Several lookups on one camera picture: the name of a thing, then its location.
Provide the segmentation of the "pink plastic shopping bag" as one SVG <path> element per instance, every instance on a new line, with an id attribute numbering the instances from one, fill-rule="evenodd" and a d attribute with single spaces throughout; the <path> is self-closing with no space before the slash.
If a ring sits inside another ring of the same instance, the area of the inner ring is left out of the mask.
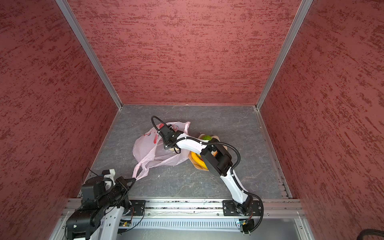
<path id="1" fill-rule="evenodd" d="M 135 141 L 133 156 L 138 164 L 134 168 L 133 178 L 137 181 L 146 177 L 151 168 L 176 166 L 188 159 L 190 151 L 165 149 L 162 137 L 155 128 Z"/>

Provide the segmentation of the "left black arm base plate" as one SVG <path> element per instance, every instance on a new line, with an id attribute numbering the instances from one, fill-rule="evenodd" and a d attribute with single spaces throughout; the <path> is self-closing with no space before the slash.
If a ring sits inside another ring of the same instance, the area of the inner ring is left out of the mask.
<path id="1" fill-rule="evenodd" d="M 127 216 L 143 216 L 146 208 L 146 200 L 130 200 Z"/>

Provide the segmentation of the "peach scalloped plate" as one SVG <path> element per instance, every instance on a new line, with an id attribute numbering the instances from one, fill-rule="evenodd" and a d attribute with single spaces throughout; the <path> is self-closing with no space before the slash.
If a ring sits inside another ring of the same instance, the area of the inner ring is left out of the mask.
<path id="1" fill-rule="evenodd" d="M 210 135 L 204 135 L 204 134 L 201 134 L 198 137 L 198 139 L 202 139 L 202 140 L 211 140 L 213 138 L 217 140 L 220 139 L 218 136 L 210 136 Z M 196 169 L 202 170 L 202 171 L 208 171 L 208 168 L 200 155 L 194 152 L 190 152 L 188 155 L 188 158 Z"/>

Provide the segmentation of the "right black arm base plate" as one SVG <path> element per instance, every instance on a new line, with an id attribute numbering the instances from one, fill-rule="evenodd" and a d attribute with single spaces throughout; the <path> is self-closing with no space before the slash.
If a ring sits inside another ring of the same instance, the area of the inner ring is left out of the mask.
<path id="1" fill-rule="evenodd" d="M 222 201 L 223 213 L 226 217 L 232 216 L 244 216 L 250 217 L 260 217 L 261 213 L 261 204 L 259 201 L 252 201 L 245 204 L 239 204 L 233 200 L 224 200 Z"/>

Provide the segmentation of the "yellow fake banana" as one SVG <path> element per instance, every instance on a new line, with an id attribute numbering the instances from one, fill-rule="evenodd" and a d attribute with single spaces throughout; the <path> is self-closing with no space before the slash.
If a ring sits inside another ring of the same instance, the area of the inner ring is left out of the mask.
<path id="1" fill-rule="evenodd" d="M 197 155 L 196 153 L 191 152 L 191 157 L 192 157 L 192 159 L 194 160 L 194 162 L 195 162 L 196 164 L 198 164 L 199 166 L 201 166 L 202 169 L 207 170 L 207 166 L 206 166 L 206 164 L 204 163 L 204 161 L 200 159 L 200 155 Z"/>

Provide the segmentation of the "green fake lime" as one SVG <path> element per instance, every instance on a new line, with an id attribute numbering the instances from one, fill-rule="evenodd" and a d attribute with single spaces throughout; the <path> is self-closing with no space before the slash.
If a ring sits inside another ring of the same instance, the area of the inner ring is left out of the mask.
<path id="1" fill-rule="evenodd" d="M 209 135 L 203 135 L 203 136 L 201 137 L 201 140 L 204 140 L 204 141 L 211 141 L 211 140 L 212 140 L 212 137 L 209 136 Z"/>

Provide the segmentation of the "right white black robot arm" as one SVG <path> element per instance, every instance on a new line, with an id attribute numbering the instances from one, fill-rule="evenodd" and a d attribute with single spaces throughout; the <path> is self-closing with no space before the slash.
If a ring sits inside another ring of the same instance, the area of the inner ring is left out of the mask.
<path id="1" fill-rule="evenodd" d="M 215 138 L 211 140 L 193 138 L 167 124 L 155 126 L 155 130 L 163 139 L 165 149 L 188 150 L 200 155 L 208 171 L 220 177 L 227 186 L 237 213 L 241 216 L 248 216 L 251 213 L 254 199 L 243 187 L 235 172 L 235 167 L 241 160 L 236 148 Z"/>

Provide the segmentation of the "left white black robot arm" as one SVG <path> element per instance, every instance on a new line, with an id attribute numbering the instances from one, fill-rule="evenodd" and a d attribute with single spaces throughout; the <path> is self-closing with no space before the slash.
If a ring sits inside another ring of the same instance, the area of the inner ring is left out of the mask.
<path id="1" fill-rule="evenodd" d="M 119 177 L 117 180 L 96 176 L 82 186 L 81 206 L 66 222 L 66 238 L 75 240 L 91 235 L 101 226 L 102 218 L 114 209 L 126 211 L 131 207 L 128 192 L 136 179 Z"/>

